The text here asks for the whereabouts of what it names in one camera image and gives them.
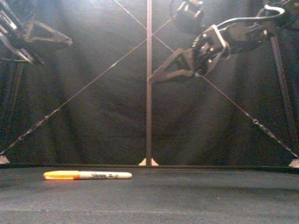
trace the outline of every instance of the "robotic claw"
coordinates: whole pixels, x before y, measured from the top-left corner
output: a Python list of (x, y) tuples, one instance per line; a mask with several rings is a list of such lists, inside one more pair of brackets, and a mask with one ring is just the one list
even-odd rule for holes
[[(188, 15), (202, 17), (202, 2), (195, 2), (191, 0), (183, 3), (179, 16), (183, 14), (182, 11), (187, 11)], [(190, 49), (178, 49), (174, 52), (154, 72), (148, 82), (151, 84), (167, 81), (184, 82), (207, 75), (222, 59), (234, 53), (256, 49), (280, 29), (296, 22), (298, 17), (299, 0), (286, 0), (274, 5), (267, 2), (256, 17), (232, 18), (219, 25), (212, 25), (195, 39)], [(240, 24), (243, 22), (254, 22), (254, 25), (246, 27)]]

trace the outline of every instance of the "pole base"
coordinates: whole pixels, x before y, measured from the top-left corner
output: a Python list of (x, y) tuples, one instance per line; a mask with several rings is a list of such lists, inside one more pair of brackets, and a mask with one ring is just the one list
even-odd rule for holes
[(292, 163), (288, 166), (294, 168), (299, 168), (299, 159), (294, 159)]
[(5, 165), (5, 164), (9, 164), (9, 160), (7, 159), (5, 156), (0, 156), (0, 165)]
[(151, 160), (151, 162), (152, 162), (152, 165), (159, 165), (154, 159)]

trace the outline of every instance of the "black table surface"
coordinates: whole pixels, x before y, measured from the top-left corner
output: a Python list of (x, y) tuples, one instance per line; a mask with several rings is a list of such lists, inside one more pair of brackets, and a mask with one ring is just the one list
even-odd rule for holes
[(87, 168), (131, 179), (44, 180), (66, 167), (0, 169), (0, 223), (299, 223), (299, 175)]

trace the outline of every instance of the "diagonal wire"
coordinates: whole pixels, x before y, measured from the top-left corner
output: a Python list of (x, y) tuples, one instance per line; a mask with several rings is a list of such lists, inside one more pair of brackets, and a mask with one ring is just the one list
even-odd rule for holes
[[(135, 15), (130, 12), (130, 10), (124, 7), (124, 5), (115, 0), (116, 4), (120, 6), (120, 8), (126, 11), (126, 13), (131, 16), (131, 18), (144, 27), (147, 30), (147, 27), (143, 25), (140, 20), (135, 17)], [(162, 28), (172, 21), (172, 18), (166, 21), (166, 23), (159, 27), (159, 29), (152, 33), (154, 37), (159, 40), (159, 42), (174, 52), (174, 49), (155, 36), (155, 34), (162, 30)]]
[(76, 98), (76, 96), (96, 82), (96, 80), (116, 66), (116, 64), (134, 52), (134, 50), (146, 42), (146, 40), (107, 68), (107, 70), (86, 85), (86, 87), (26, 131), (23, 135), (9, 144), (9, 146), (0, 152), (4, 155), (16, 144), (23, 141), (30, 134), (43, 125), (43, 123), (62, 110), (62, 108)]

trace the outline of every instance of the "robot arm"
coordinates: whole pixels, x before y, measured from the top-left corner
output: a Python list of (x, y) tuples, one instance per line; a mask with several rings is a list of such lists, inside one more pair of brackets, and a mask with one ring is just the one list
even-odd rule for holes
[[(286, 2), (283, 4), (284, 8), (266, 4), (262, 11), (266, 14), (270, 13), (270, 16), (232, 18), (219, 25), (212, 25), (195, 39), (190, 49), (179, 49), (172, 54), (154, 72), (148, 79), (150, 83), (187, 81), (199, 75), (207, 75), (219, 61), (231, 54), (256, 49), (286, 25), (288, 15), (286, 9), (290, 4), (298, 7), (296, 13), (299, 15), (299, 1), (290, 0)], [(242, 22), (255, 23), (246, 27)]]

